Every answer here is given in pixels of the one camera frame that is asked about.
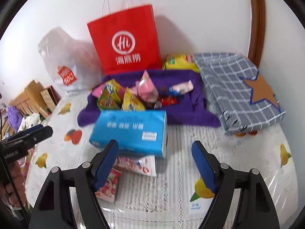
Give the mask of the lychee candy bag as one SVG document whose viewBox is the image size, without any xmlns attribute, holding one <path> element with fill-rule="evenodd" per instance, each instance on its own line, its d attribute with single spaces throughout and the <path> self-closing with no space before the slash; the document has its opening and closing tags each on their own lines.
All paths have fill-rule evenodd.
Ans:
<svg viewBox="0 0 305 229">
<path fill-rule="evenodd" d="M 121 175 L 121 171 L 112 168 L 105 185 L 95 193 L 96 197 L 109 203 L 114 203 Z"/>
</svg>

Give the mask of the green snack bag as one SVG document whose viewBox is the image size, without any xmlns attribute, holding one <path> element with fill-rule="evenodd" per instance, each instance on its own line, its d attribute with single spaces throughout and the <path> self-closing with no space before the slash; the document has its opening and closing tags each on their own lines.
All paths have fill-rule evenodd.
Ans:
<svg viewBox="0 0 305 229">
<path fill-rule="evenodd" d="M 97 106 L 102 110 L 119 110 L 120 107 L 109 94 L 102 94 L 97 100 Z"/>
</svg>

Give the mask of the yellow snack packet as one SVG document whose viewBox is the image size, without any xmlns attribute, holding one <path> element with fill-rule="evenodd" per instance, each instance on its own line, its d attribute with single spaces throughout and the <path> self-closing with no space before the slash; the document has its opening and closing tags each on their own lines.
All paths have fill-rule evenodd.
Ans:
<svg viewBox="0 0 305 229">
<path fill-rule="evenodd" d="M 129 88 L 125 89 L 123 103 L 121 109 L 123 111 L 145 111 L 144 104 L 138 99 L 136 95 L 130 92 Z"/>
</svg>

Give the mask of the red candy packet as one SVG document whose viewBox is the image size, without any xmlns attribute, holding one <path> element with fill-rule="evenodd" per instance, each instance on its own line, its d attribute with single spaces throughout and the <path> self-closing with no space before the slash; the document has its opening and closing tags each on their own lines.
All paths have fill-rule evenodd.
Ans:
<svg viewBox="0 0 305 229">
<path fill-rule="evenodd" d="M 171 96 L 159 97 L 154 105 L 154 109 L 160 109 L 164 106 L 171 106 L 177 104 L 177 98 Z"/>
</svg>

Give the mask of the pink yellow snack bag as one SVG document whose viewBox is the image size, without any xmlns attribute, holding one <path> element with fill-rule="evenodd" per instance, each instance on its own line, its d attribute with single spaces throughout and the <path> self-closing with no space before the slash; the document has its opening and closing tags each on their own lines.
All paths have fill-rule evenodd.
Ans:
<svg viewBox="0 0 305 229">
<path fill-rule="evenodd" d="M 104 90 L 110 94 L 113 100 L 121 102 L 124 98 L 125 87 L 121 86 L 115 79 L 102 83 L 92 91 L 92 95 L 99 98 Z"/>
</svg>

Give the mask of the small pink candy packet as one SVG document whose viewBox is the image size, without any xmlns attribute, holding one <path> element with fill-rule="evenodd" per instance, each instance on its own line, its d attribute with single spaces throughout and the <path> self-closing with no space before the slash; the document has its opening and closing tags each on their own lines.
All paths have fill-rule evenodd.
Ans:
<svg viewBox="0 0 305 229">
<path fill-rule="evenodd" d="M 193 90 L 194 86 L 191 80 L 182 82 L 169 87 L 169 94 L 172 96 L 184 95 Z"/>
</svg>

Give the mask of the pink wafer packet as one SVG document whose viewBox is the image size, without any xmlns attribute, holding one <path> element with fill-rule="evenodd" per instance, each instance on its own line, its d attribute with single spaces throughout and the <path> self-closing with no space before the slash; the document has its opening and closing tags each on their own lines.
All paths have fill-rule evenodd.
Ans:
<svg viewBox="0 0 305 229">
<path fill-rule="evenodd" d="M 130 92 L 146 103 L 156 103 L 159 98 L 158 91 L 146 70 L 141 80 L 136 81 L 136 85 L 130 88 Z"/>
</svg>

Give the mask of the wooden side shelf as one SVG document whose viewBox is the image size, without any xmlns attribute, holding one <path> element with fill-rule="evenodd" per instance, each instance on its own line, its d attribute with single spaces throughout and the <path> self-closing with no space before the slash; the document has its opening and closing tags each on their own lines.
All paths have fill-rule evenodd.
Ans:
<svg viewBox="0 0 305 229">
<path fill-rule="evenodd" d="M 32 80 L 25 86 L 23 92 L 4 107 L 2 111 L 2 138 L 41 124 L 47 119 L 49 116 L 47 105 L 41 95 L 43 90 L 40 82 Z"/>
</svg>

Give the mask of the white pink snack packet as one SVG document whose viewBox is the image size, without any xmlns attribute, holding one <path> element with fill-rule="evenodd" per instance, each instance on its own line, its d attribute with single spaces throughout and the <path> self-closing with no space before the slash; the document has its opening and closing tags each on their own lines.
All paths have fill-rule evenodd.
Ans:
<svg viewBox="0 0 305 229">
<path fill-rule="evenodd" d="M 132 171 L 141 175 L 156 177 L 155 156 L 136 157 L 117 157 L 114 166 L 117 168 Z"/>
</svg>

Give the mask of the blue tissue pack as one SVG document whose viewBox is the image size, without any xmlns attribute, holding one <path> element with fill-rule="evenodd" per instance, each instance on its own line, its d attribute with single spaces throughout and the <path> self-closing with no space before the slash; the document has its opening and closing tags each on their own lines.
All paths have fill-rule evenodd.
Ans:
<svg viewBox="0 0 305 229">
<path fill-rule="evenodd" d="M 102 111 L 94 124 L 89 142 L 103 149 L 110 140 L 118 142 L 119 153 L 166 157 L 166 111 Z"/>
</svg>

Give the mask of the purple towel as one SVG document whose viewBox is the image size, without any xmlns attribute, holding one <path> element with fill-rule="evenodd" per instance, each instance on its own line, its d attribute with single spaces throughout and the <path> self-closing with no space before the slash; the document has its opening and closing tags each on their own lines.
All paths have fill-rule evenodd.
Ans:
<svg viewBox="0 0 305 229">
<path fill-rule="evenodd" d="M 114 79 L 123 87 L 133 87 L 139 81 L 144 71 L 126 72 L 108 75 L 102 83 Z M 169 125 L 191 125 L 220 127 L 220 120 L 209 112 L 206 107 L 206 98 L 203 95 L 203 82 L 201 76 L 192 70 L 148 70 L 149 77 L 157 89 L 179 83 L 192 81 L 194 88 L 191 92 L 177 97 L 177 104 L 162 107 L 166 111 Z M 96 122 L 100 115 L 97 99 L 92 94 L 87 97 L 87 106 L 80 111 L 77 121 L 80 127 Z"/>
</svg>

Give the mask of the grey checkered fabric box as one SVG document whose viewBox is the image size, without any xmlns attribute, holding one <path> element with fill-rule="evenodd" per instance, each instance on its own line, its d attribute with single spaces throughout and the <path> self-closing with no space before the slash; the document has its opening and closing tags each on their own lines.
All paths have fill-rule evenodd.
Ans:
<svg viewBox="0 0 305 229">
<path fill-rule="evenodd" d="M 285 111 L 274 91 L 248 58 L 197 53 L 193 59 L 225 134 L 259 131 L 283 120 Z"/>
</svg>

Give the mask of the white Miniso plastic bag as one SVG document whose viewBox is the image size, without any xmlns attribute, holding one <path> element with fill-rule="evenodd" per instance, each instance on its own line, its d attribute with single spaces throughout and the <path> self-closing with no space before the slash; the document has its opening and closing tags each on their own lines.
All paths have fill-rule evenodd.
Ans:
<svg viewBox="0 0 305 229">
<path fill-rule="evenodd" d="M 68 94 L 101 83 L 101 63 L 93 44 L 72 38 L 61 27 L 51 29 L 42 38 L 38 52 L 52 81 Z"/>
</svg>

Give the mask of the red paper shopping bag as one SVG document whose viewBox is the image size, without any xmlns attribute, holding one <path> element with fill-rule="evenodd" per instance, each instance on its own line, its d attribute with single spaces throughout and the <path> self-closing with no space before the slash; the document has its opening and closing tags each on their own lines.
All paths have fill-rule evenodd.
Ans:
<svg viewBox="0 0 305 229">
<path fill-rule="evenodd" d="M 87 23 L 106 75 L 162 67 L 153 6 L 131 6 Z"/>
</svg>

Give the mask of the brown door frame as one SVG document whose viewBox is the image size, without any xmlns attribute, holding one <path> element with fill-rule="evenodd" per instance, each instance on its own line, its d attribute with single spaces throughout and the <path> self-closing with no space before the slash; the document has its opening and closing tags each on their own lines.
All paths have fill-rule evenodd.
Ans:
<svg viewBox="0 0 305 229">
<path fill-rule="evenodd" d="M 259 68 L 265 40 L 266 7 L 265 0 L 250 0 L 251 2 L 251 37 L 248 59 Z"/>
</svg>

